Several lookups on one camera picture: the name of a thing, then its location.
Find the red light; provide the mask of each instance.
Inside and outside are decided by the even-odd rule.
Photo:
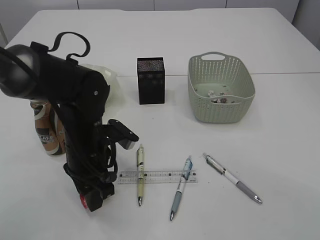
[[[88,208],[88,205],[87,205],[87,201],[86,201],[85,196],[83,196],[83,195],[80,194],[80,200],[81,200],[82,206],[83,206],[85,209],[87,209],[87,208]]]

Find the blue pen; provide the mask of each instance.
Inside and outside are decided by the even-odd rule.
[[[178,207],[182,198],[182,194],[184,193],[186,182],[189,178],[192,165],[193,164],[191,162],[191,156],[189,156],[189,158],[185,161],[183,173],[181,174],[179,185],[175,192],[175,196],[174,196],[174,200],[173,200],[173,204],[170,212],[170,221],[172,221],[172,219],[174,218],[175,214],[178,211]]]

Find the pen tip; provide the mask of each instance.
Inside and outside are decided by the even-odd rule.
[[[171,211],[171,214],[170,214],[170,221],[172,221],[172,219],[174,219],[174,211]]]
[[[255,200],[258,204],[262,204],[262,200],[261,200],[260,197],[258,197],[258,196],[254,196],[254,200]]]
[[[141,204],[142,204],[142,197],[141,196],[138,197],[138,203],[139,203],[139,207],[141,207]]]

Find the gray and white pen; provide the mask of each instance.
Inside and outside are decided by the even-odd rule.
[[[217,170],[218,173],[221,175],[224,175],[227,179],[230,180],[238,189],[240,189],[242,192],[244,192],[245,195],[247,195],[250,199],[255,201],[258,204],[262,204],[262,201],[260,197],[257,196],[253,191],[251,191],[244,183],[242,183],[239,179],[237,179],[235,176],[233,176],[227,169],[225,169],[223,166],[221,166],[216,160],[214,160],[210,155],[203,153],[203,156],[206,160],[206,163],[209,164],[211,167],[213,167],[215,170]]]
[[[192,169],[191,156],[185,161],[183,172],[180,177],[178,188],[176,189],[174,200],[172,203],[171,211],[170,211],[170,221],[174,218],[175,214],[178,211],[178,207],[182,198],[182,194],[184,193],[186,182],[190,175],[190,170]]]

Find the green plastic basket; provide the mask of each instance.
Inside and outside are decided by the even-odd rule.
[[[221,55],[224,59],[204,60],[205,55]],[[255,96],[255,86],[244,63],[221,52],[190,58],[188,91],[195,117],[205,123],[240,121]]]

